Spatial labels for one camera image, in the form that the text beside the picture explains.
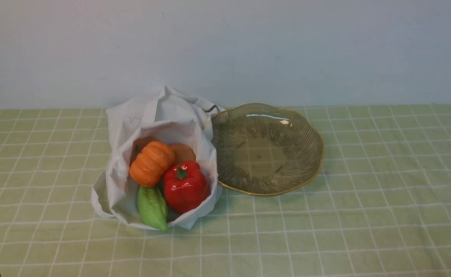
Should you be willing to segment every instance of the toy pumpkin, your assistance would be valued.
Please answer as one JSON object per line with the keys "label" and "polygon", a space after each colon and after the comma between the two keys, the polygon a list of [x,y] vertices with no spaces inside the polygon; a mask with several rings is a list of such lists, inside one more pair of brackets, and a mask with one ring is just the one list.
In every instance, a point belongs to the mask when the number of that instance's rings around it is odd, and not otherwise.
{"label": "toy pumpkin", "polygon": [[130,166],[129,174],[139,185],[152,188],[174,164],[174,152],[165,143],[153,141],[143,147]]}

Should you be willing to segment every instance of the green vegetable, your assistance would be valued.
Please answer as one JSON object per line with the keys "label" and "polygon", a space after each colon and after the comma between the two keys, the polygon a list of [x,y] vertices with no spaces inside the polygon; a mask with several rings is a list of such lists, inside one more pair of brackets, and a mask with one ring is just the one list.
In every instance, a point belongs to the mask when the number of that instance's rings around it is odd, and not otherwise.
{"label": "green vegetable", "polygon": [[137,204],[138,212],[145,225],[162,231],[167,230],[167,205],[158,188],[140,187]]}

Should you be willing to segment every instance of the amber glass plate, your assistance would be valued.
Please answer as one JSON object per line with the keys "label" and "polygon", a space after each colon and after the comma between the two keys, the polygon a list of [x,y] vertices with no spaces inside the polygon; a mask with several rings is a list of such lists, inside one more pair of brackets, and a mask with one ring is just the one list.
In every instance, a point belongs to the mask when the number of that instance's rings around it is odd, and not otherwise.
{"label": "amber glass plate", "polygon": [[307,184],[321,169],[323,139],[292,110],[247,104],[216,114],[212,126],[225,187],[274,196]]}

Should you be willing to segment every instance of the red bell pepper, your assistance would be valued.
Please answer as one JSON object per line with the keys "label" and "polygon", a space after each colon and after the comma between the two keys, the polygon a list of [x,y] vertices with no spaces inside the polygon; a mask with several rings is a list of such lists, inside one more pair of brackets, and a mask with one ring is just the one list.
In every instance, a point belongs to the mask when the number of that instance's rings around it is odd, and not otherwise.
{"label": "red bell pepper", "polygon": [[206,178],[197,162],[180,163],[164,175],[164,198],[178,214],[195,209],[209,194]]}

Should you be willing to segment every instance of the white cloth bag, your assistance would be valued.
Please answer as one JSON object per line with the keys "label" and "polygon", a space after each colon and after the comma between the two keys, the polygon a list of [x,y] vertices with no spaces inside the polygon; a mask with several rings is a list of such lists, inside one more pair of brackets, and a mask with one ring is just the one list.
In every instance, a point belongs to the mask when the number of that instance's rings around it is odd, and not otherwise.
{"label": "white cloth bag", "polygon": [[92,188],[90,202],[95,212],[105,218],[116,217],[127,225],[155,230],[142,223],[136,204],[139,185],[128,178],[133,142],[153,136],[168,144],[187,144],[193,149],[211,194],[196,209],[180,215],[167,226],[190,229],[199,217],[215,207],[222,194],[217,185],[217,155],[212,140],[211,115],[224,110],[202,98],[190,97],[164,87],[148,91],[106,110],[111,156]]}

